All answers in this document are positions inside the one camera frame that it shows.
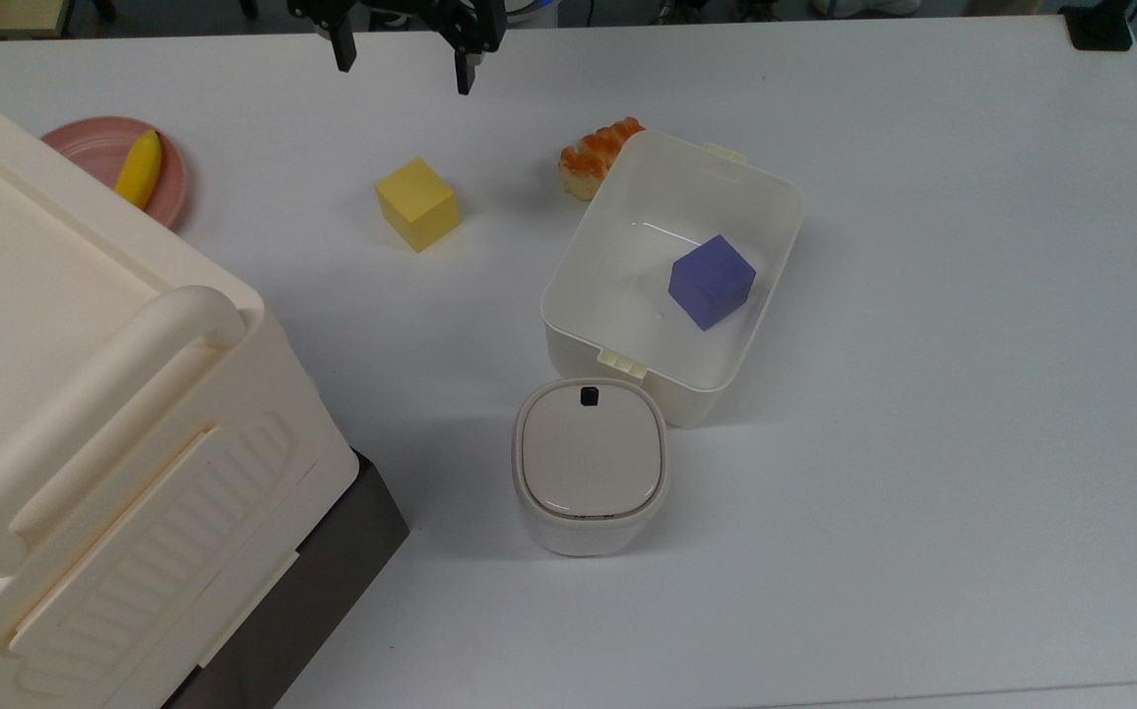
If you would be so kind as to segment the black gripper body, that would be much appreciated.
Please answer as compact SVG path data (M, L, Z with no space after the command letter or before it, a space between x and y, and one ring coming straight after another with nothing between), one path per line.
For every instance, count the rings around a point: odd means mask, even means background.
M479 55L495 52L508 26L503 1L289 1L287 9L297 19L310 20L319 35L329 40L329 23L350 18L356 5L374 12L420 19L455 50Z

